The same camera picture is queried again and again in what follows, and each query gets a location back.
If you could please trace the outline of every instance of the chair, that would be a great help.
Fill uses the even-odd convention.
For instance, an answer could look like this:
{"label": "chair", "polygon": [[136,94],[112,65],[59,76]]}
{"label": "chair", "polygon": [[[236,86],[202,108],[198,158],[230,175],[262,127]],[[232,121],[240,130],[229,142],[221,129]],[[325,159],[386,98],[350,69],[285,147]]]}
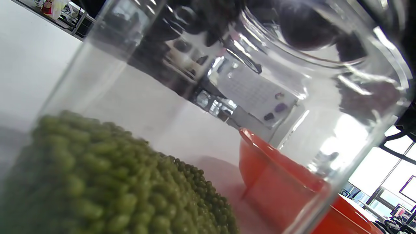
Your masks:
{"label": "chair", "polygon": [[346,198],[349,198],[351,196],[351,193],[349,193],[347,190],[342,189],[340,194]]}

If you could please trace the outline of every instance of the red bowl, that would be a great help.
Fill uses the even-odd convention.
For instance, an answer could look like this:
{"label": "red bowl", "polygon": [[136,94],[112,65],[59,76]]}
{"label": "red bowl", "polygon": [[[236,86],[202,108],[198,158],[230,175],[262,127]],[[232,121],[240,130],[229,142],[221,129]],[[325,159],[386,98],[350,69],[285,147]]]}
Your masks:
{"label": "red bowl", "polygon": [[[240,129],[240,173],[246,185],[243,195],[253,208],[280,233],[292,225],[317,193],[329,192],[329,184],[300,166],[250,130]],[[330,207],[313,234],[381,234],[341,197]]]}

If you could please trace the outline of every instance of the white tabletop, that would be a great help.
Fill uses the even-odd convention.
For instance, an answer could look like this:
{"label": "white tabletop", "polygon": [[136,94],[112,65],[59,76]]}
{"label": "white tabletop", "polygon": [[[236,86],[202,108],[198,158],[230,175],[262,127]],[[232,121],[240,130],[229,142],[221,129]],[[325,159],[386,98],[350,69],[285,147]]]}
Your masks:
{"label": "white tabletop", "polygon": [[82,42],[9,0],[0,28],[0,127],[25,132]]}

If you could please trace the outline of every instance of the plastic bag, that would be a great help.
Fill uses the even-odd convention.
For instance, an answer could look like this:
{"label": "plastic bag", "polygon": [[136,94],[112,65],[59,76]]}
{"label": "plastic bag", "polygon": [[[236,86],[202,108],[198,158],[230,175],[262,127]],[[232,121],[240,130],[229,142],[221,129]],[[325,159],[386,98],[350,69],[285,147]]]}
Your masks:
{"label": "plastic bag", "polygon": [[46,0],[41,9],[42,13],[57,20],[68,0]]}

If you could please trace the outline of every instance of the clear glass container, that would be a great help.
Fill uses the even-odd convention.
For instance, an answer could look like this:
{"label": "clear glass container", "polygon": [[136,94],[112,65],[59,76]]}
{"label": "clear glass container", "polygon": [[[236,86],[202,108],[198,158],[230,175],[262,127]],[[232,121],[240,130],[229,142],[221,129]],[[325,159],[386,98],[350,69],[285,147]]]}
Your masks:
{"label": "clear glass container", "polygon": [[[402,55],[357,12],[341,0],[107,1],[27,146],[0,165],[2,233],[313,232],[409,104]],[[190,166],[178,186],[165,155],[202,169],[202,187]],[[178,203],[155,195],[172,188]],[[142,195],[155,210],[138,218]]]}

